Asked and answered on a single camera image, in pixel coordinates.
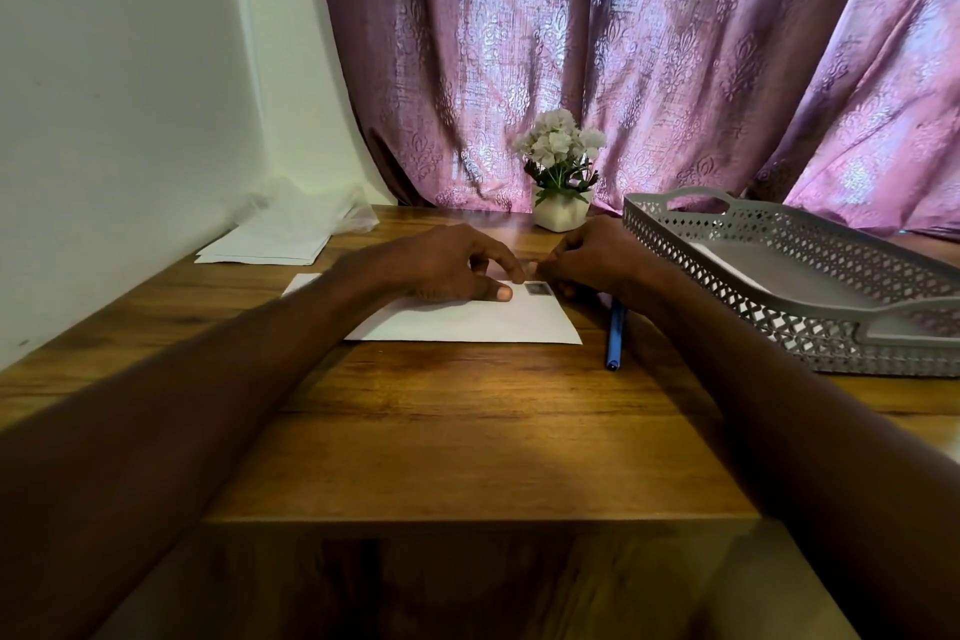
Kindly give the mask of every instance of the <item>tray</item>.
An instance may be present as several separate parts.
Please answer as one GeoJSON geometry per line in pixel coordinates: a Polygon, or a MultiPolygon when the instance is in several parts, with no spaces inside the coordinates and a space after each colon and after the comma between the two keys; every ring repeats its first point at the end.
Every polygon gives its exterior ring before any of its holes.
{"type": "Polygon", "coordinates": [[[710,187],[634,193],[623,220],[818,372],[960,376],[960,269],[804,210],[710,187]],[[711,197],[723,213],[668,209],[711,197]]]}

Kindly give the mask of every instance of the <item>blue marker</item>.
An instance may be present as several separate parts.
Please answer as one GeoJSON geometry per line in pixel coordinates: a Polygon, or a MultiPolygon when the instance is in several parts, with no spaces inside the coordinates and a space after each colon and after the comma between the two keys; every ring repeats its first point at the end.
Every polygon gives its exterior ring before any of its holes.
{"type": "Polygon", "coordinates": [[[609,310],[609,337],[606,339],[606,369],[620,368],[620,345],[623,343],[623,318],[627,310],[618,299],[613,299],[609,310]]]}

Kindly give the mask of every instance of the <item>person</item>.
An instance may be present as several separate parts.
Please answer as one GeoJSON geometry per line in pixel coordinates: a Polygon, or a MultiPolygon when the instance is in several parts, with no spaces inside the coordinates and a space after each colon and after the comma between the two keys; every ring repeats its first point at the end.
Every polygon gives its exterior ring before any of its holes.
{"type": "MultiPolygon", "coordinates": [[[[504,244],[466,225],[351,253],[0,433],[0,636],[92,633],[334,345],[404,295],[509,299],[490,261],[525,280],[504,244]]],[[[859,633],[960,637],[960,466],[811,373],[613,218],[567,234],[535,275],[568,295],[611,294],[677,346],[859,633]]]]}

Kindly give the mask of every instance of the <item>person's left arm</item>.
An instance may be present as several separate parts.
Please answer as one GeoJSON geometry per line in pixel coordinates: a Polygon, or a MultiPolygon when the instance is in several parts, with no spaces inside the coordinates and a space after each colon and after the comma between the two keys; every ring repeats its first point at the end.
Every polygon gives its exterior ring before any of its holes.
{"type": "Polygon", "coordinates": [[[510,250],[466,225],[349,254],[0,432],[0,636],[92,633],[333,346],[405,295],[509,299],[489,260],[523,282],[510,250]]]}

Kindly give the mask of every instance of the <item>hand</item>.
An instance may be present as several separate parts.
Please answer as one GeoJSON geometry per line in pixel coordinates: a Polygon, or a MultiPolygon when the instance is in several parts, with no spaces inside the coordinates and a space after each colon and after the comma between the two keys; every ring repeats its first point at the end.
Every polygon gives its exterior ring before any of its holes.
{"type": "Polygon", "coordinates": [[[631,281],[670,270],[673,266],[637,240],[621,220],[597,215],[567,233],[536,265],[535,275],[568,297],[574,294],[573,285],[579,285],[622,299],[631,281]]]}
{"type": "Polygon", "coordinates": [[[520,262],[499,240],[469,225],[441,225],[344,256],[338,266],[382,276],[402,295],[427,301],[484,299],[510,301],[508,285],[487,275],[496,261],[515,284],[526,280],[520,262]]]}

